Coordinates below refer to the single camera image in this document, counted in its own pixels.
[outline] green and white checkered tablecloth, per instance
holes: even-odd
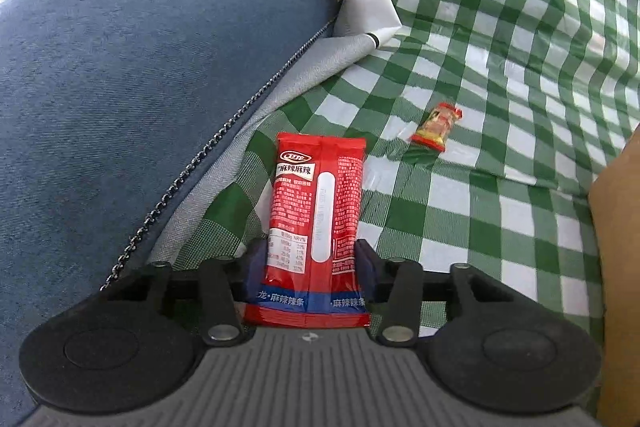
[[[175,266],[264,233],[276,133],[365,137],[359,237],[426,269],[468,261],[601,340],[586,194],[640,120],[638,0],[392,1],[396,37],[260,125]],[[464,116],[437,155],[408,138],[441,101]]]

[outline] small candy wrapper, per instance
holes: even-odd
[[[462,111],[450,103],[441,102],[431,111],[429,118],[420,126],[411,141],[444,152],[447,136],[453,124],[462,118]]]
[[[364,138],[278,134],[267,266],[247,322],[369,325],[353,252],[365,147]]]

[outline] blue fabric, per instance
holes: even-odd
[[[17,367],[28,331],[99,288],[180,170],[336,12],[336,0],[0,4],[0,425],[33,408]]]

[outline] metal screw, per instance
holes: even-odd
[[[240,334],[240,330],[231,324],[218,324],[210,327],[207,333],[211,340],[226,342],[236,338]]]
[[[406,326],[389,326],[382,331],[382,336],[389,342],[408,342],[414,337],[414,332]]]

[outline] snack wrapper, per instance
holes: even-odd
[[[362,138],[278,134],[267,266],[247,322],[369,325],[353,253],[365,147]]]
[[[461,110],[450,103],[441,102],[431,111],[429,118],[418,127],[411,141],[444,152],[451,128],[460,118],[462,118]]]

